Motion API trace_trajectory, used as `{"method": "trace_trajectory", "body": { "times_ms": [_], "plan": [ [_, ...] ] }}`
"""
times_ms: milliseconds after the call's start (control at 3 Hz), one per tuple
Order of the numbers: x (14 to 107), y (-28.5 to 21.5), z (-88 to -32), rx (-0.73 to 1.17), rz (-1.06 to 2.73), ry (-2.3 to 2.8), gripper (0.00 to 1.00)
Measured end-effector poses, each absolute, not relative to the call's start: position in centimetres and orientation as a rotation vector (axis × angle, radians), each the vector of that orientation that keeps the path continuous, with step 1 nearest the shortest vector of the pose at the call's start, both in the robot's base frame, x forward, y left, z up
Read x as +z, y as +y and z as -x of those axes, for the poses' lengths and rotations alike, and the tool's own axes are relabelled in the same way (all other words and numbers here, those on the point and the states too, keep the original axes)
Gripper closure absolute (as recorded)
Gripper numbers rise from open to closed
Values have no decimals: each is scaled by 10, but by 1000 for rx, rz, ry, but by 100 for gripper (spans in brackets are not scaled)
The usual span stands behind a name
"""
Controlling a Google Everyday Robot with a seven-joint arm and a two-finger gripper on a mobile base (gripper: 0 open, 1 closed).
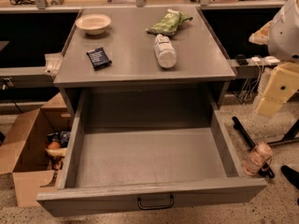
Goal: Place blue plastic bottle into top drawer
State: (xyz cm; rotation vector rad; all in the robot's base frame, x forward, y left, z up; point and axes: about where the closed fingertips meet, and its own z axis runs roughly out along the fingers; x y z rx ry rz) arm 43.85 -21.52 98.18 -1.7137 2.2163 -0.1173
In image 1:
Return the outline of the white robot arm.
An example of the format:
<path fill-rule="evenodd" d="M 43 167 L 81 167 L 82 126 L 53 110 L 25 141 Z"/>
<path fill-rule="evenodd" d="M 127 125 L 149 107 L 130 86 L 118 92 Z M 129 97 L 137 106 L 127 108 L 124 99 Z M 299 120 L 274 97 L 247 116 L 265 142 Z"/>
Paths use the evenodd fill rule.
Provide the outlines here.
<path fill-rule="evenodd" d="M 254 116 L 268 120 L 299 90 L 299 0 L 288 0 L 249 41 L 267 45 L 269 55 L 280 60 L 264 69 L 253 102 Z"/>

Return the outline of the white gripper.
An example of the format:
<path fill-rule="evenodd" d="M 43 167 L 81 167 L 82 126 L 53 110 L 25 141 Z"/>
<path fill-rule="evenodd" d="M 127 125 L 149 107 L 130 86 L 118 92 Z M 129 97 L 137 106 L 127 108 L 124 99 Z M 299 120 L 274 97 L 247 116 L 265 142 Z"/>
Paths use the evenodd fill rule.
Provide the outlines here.
<path fill-rule="evenodd" d="M 249 37 L 249 42 L 267 45 L 271 21 Z M 299 65 L 283 63 L 275 68 L 265 68 L 255 98 L 255 114 L 264 118 L 273 117 L 280 108 L 299 90 Z"/>

